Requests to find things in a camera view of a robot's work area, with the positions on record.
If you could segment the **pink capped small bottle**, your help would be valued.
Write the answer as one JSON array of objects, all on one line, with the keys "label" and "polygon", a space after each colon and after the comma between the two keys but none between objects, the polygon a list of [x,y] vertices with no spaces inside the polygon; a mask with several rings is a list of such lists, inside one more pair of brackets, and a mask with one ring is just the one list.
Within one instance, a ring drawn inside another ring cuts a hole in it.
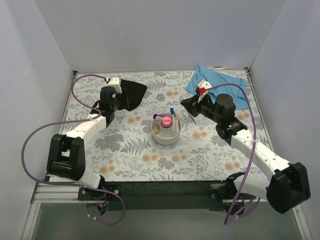
[{"label": "pink capped small bottle", "polygon": [[173,125],[173,121],[172,121],[172,118],[169,117],[169,116],[164,116],[161,121],[160,121],[160,125],[162,128],[164,129],[168,129],[168,128],[171,128],[172,125]]}]

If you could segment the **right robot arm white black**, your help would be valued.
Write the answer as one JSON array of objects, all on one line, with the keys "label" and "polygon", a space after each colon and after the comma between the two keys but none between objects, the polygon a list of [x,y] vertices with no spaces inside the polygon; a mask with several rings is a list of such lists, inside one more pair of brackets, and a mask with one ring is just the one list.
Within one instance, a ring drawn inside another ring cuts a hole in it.
[{"label": "right robot arm white black", "polygon": [[263,172],[266,180],[250,179],[243,171],[230,175],[222,185],[210,186],[215,197],[237,199],[251,195],[264,199],[278,213],[284,214],[311,197],[308,173],[300,163],[291,163],[278,156],[263,143],[254,141],[253,134],[236,116],[231,96],[220,94],[215,102],[208,95],[194,95],[181,101],[192,117],[199,114],[216,123],[218,136],[239,150]]}]

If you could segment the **orange capped white marker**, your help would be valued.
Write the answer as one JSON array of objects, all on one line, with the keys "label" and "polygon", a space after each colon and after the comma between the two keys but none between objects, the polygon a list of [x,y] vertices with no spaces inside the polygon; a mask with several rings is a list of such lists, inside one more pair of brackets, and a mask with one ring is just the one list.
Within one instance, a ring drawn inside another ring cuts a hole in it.
[{"label": "orange capped white marker", "polygon": [[174,114],[174,128],[177,132],[179,132],[179,119],[176,113]]}]

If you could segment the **white round divided organizer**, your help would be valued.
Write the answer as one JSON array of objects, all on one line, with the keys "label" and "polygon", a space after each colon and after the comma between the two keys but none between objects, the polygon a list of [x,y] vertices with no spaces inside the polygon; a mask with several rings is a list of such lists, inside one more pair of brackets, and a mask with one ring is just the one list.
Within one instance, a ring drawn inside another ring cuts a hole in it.
[{"label": "white round divided organizer", "polygon": [[[158,115],[160,115],[162,117],[165,117],[165,116],[171,117],[170,113],[161,113]],[[155,127],[159,128],[159,134],[154,133]],[[180,134],[181,134],[181,131],[182,131],[182,123],[181,123],[181,120],[179,119],[179,117],[178,117],[178,127],[179,127],[179,132],[177,132],[175,130],[174,125],[172,125],[172,127],[170,127],[170,128],[163,128],[161,126],[160,121],[156,121],[153,119],[152,123],[151,123],[151,130],[152,130],[153,139],[157,143],[164,145],[164,146],[172,145],[178,141]]]}]

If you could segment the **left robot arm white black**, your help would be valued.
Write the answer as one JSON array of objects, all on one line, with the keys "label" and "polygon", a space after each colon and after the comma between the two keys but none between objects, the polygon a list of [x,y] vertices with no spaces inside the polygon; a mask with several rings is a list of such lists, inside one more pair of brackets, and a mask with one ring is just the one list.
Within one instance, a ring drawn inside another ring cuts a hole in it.
[{"label": "left robot arm white black", "polygon": [[113,86],[102,87],[99,100],[93,104],[85,121],[65,134],[52,137],[47,173],[87,186],[95,200],[103,199],[106,187],[100,183],[101,176],[86,167],[85,146],[110,125],[117,110],[123,109],[129,109],[128,91]]}]

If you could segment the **blue capped white marker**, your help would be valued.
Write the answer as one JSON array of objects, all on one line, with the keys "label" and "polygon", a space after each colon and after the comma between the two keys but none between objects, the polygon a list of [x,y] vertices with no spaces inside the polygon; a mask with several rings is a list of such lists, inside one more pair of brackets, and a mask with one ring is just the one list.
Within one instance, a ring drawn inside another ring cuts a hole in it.
[{"label": "blue capped white marker", "polygon": [[172,125],[174,126],[176,123],[176,120],[175,120],[175,111],[173,107],[170,108],[170,114],[171,114]]}]

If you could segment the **purple highlighter pink cap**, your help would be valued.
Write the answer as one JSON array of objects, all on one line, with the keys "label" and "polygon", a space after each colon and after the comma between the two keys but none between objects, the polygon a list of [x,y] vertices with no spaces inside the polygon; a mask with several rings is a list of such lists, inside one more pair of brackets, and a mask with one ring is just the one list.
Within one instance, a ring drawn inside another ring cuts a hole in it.
[{"label": "purple highlighter pink cap", "polygon": [[157,115],[157,114],[153,115],[153,119],[158,121],[158,122],[161,122],[163,118],[164,118],[163,116],[160,116],[160,115]]}]

